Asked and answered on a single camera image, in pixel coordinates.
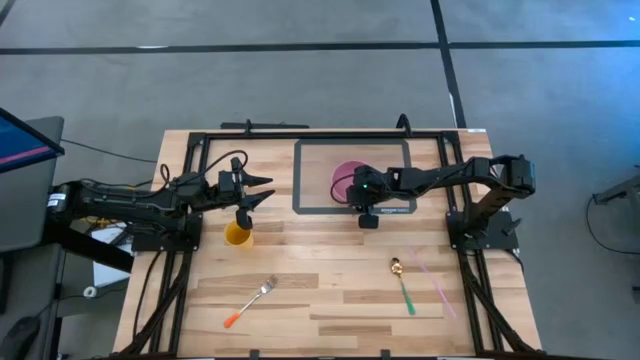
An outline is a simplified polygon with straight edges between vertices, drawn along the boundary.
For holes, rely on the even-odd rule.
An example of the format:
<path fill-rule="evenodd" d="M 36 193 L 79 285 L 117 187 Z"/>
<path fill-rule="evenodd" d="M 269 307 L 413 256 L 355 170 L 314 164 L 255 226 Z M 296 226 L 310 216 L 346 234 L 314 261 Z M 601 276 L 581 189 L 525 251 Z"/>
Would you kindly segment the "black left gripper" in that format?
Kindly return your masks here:
<path fill-rule="evenodd" d="M 239 211 L 248 212 L 249 210 L 254 210 L 260 203 L 275 193 L 274 190 L 266 190 L 245 196 L 245 187 L 252 188 L 269 184 L 273 179 L 253 176 L 243 172 L 243 164 L 238 157 L 232 158 L 230 163 L 230 170 L 220 170 L 218 172 L 217 192 L 215 195 L 216 209 L 237 206 Z"/>

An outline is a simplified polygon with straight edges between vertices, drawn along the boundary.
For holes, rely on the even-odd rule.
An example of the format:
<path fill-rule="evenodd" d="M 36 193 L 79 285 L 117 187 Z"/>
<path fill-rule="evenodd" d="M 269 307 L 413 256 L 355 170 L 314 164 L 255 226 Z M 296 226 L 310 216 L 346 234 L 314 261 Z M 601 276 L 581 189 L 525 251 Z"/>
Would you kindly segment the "yellow plastic cup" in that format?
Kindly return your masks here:
<path fill-rule="evenodd" d="M 253 232 L 242 229 L 236 221 L 230 222 L 225 226 L 224 239 L 229 246 L 251 248 L 254 245 Z"/>

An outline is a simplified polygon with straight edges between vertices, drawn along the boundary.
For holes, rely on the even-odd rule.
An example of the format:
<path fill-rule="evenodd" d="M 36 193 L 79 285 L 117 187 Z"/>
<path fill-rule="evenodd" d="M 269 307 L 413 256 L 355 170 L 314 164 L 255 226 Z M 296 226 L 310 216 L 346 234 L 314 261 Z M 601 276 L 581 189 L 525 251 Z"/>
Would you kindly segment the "green-handled gold spoon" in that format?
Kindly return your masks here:
<path fill-rule="evenodd" d="M 406 307 L 407 307 L 408 314 L 410 316 L 415 316 L 416 315 L 415 306 L 414 306 L 414 304 L 413 304 L 413 302 L 412 302 L 412 300 L 410 298 L 410 295 L 409 295 L 409 293 L 407 291 L 407 288 L 406 288 L 406 286 L 404 284 L 404 281 L 403 281 L 403 278 L 402 278 L 403 270 L 404 270 L 404 268 L 403 268 L 400 260 L 398 258 L 396 258 L 396 257 L 392 258 L 391 262 L 390 262 L 390 271 L 391 271 L 391 273 L 393 275 L 395 275 L 397 277 L 397 279 L 398 279 L 398 281 L 400 283 L 402 295 L 403 295 L 403 298 L 404 298 L 404 301 L 405 301 L 405 304 L 406 304 Z"/>

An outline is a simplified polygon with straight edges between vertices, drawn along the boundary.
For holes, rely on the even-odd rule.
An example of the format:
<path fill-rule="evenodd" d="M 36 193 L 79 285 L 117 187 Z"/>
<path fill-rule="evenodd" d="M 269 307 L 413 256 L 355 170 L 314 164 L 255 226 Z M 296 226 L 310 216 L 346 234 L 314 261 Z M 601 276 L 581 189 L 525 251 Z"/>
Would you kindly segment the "orange-handled metal fork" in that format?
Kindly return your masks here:
<path fill-rule="evenodd" d="M 259 290 L 257 291 L 257 293 L 243 306 L 241 307 L 239 310 L 237 310 L 234 314 L 232 314 L 231 316 L 229 316 L 223 323 L 223 327 L 225 329 L 229 329 L 231 328 L 234 323 L 241 317 L 241 315 L 251 306 L 253 305 L 258 299 L 260 299 L 261 297 L 263 297 L 264 295 L 268 294 L 269 292 L 271 292 L 274 287 L 277 285 L 278 279 L 275 275 L 272 275 L 271 277 L 269 277 L 259 288 Z"/>

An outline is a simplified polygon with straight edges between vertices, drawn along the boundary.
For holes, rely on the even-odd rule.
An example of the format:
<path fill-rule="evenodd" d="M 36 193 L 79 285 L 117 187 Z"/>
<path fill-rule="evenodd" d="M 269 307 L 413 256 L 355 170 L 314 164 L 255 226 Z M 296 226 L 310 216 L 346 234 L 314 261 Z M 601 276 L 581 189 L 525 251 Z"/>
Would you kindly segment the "pink drinking straw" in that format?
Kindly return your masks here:
<path fill-rule="evenodd" d="M 449 314 L 452 316 L 452 318 L 454 320 L 457 320 L 457 317 L 458 317 L 457 313 L 456 313 L 455 309 L 453 308 L 453 306 L 451 305 L 451 303 L 450 303 L 449 299 L 447 298 L 446 294 L 444 293 L 442 287 L 438 283 L 437 279 L 430 272 L 430 270 L 428 269 L 426 264 L 422 260 L 419 259 L 415 248 L 413 246 L 409 246 L 408 249 L 409 249 L 409 253 L 411 255 L 412 260 L 416 262 L 416 264 L 418 265 L 420 270 L 429 278 L 429 280 L 431 281 L 431 283 L 434 286 L 435 290 L 439 294 L 443 305 L 448 310 Z"/>

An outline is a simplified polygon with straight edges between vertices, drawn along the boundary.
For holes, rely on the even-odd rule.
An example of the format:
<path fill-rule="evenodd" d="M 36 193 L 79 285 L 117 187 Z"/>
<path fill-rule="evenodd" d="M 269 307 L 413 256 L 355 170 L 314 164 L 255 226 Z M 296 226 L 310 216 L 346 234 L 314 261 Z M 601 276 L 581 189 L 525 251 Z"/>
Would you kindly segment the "pink plastic bowl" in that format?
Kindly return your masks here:
<path fill-rule="evenodd" d="M 330 182 L 330 195 L 334 201 L 338 203 L 347 201 L 347 189 L 354 182 L 355 170 L 364 165 L 364 162 L 350 160 L 341 163 L 335 168 Z"/>

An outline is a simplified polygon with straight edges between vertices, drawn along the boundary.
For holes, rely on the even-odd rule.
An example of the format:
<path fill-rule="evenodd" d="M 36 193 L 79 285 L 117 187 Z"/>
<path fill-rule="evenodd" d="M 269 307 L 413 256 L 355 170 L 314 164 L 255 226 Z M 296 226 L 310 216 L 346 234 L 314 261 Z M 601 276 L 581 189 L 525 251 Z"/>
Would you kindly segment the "black-bordered silicone mat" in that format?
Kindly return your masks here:
<path fill-rule="evenodd" d="M 401 139 L 301 139 L 294 146 L 293 210 L 299 215 L 351 215 L 334 201 L 330 182 L 335 168 L 357 160 L 380 172 L 411 165 L 409 145 Z"/>

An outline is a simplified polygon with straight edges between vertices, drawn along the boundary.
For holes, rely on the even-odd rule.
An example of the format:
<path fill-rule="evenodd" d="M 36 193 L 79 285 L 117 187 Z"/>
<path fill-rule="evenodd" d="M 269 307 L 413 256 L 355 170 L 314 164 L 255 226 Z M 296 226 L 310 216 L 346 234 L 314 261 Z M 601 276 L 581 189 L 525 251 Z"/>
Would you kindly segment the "white sheet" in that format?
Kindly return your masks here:
<path fill-rule="evenodd" d="M 115 246 L 116 248 L 133 254 L 131 250 L 132 237 L 125 231 L 124 223 L 112 224 L 100 230 L 93 231 L 91 236 L 94 240 Z M 93 262 L 93 283 L 97 288 L 102 288 L 116 282 L 128 279 L 128 272 L 121 271 L 97 262 Z"/>

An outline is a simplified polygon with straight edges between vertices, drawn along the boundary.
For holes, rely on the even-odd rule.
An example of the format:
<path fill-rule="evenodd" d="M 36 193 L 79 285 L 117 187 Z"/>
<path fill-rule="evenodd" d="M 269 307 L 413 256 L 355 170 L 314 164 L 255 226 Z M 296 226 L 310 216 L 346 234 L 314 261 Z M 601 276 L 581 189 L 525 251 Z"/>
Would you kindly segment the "black desk beam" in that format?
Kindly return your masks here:
<path fill-rule="evenodd" d="M 120 271 L 130 273 L 132 270 L 134 257 L 130 253 L 71 229 L 65 223 L 47 220 L 43 241 L 56 243 L 68 252 Z"/>

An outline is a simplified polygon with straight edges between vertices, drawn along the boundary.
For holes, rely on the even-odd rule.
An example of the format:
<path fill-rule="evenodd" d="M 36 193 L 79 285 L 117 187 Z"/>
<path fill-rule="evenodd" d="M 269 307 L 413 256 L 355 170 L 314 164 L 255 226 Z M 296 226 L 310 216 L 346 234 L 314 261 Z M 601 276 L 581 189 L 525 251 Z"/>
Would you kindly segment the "grey desk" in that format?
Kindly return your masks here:
<path fill-rule="evenodd" d="M 63 118 L 23 121 L 62 147 Z M 0 253 L 34 247 L 41 242 L 58 158 L 0 173 Z"/>

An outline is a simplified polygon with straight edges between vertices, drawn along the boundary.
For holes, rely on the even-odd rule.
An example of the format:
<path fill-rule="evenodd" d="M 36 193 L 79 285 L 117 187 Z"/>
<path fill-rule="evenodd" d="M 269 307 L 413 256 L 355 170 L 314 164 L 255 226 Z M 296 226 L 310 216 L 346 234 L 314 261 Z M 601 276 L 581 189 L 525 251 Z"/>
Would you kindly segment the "computer monitor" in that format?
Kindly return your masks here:
<path fill-rule="evenodd" d="M 64 154 L 58 143 L 0 107 L 0 173 Z"/>

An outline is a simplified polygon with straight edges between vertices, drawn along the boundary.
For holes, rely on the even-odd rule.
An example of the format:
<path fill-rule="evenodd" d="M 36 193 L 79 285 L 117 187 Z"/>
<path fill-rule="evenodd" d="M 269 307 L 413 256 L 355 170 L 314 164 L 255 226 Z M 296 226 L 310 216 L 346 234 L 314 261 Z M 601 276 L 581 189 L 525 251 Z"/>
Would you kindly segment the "grey metal stand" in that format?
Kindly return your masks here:
<path fill-rule="evenodd" d="M 592 198 L 597 205 L 605 205 L 612 200 L 626 198 L 632 206 L 640 208 L 640 173 L 607 190 L 593 194 Z"/>

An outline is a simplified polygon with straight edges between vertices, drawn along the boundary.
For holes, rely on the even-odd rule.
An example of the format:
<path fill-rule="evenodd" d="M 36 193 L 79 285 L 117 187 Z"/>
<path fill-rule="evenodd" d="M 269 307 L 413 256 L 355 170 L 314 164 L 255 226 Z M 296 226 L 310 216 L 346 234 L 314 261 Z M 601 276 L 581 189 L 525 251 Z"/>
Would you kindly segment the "black metal table frame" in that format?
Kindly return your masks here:
<path fill-rule="evenodd" d="M 464 212 L 489 188 L 437 188 L 410 201 L 374 207 L 377 229 L 351 215 L 299 215 L 293 208 L 294 146 L 301 139 L 401 139 L 411 165 L 430 170 L 471 157 L 495 158 L 485 133 L 467 130 L 285 129 L 212 133 L 169 131 L 159 164 L 174 175 L 205 171 L 209 182 L 228 168 L 226 154 L 246 153 L 246 171 L 269 177 L 275 193 L 250 211 L 254 245 L 229 246 L 233 208 L 203 216 L 200 247 L 172 255 L 134 252 L 114 344 L 114 360 L 211 358 L 249 360 L 534 359 L 540 340 L 520 266 L 508 250 L 457 251 L 446 214 Z M 413 246 L 457 313 L 454 320 L 409 253 Z M 415 306 L 410 316 L 392 258 Z M 272 275 L 277 285 L 234 325 L 224 321 Z"/>

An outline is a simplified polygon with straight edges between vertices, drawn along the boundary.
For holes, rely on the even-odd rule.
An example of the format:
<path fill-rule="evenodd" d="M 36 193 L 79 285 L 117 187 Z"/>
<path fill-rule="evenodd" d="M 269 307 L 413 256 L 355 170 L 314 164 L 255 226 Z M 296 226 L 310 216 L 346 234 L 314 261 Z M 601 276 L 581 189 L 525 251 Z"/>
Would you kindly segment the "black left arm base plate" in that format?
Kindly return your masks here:
<path fill-rule="evenodd" d="M 203 216 L 195 213 L 168 218 L 162 224 L 134 224 L 129 228 L 133 236 L 132 250 L 195 251 L 200 247 L 202 225 Z"/>

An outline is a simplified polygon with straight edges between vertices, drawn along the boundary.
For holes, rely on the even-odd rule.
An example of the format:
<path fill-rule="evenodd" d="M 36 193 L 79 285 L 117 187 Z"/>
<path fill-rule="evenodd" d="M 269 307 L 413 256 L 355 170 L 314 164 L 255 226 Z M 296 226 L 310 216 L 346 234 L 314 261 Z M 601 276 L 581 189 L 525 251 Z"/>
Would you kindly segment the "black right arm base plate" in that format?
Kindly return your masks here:
<path fill-rule="evenodd" d="M 485 249 L 513 250 L 519 247 L 516 228 L 522 219 L 513 220 L 506 211 L 498 211 L 484 222 L 472 222 L 464 212 L 446 214 L 451 247 L 457 251 Z"/>

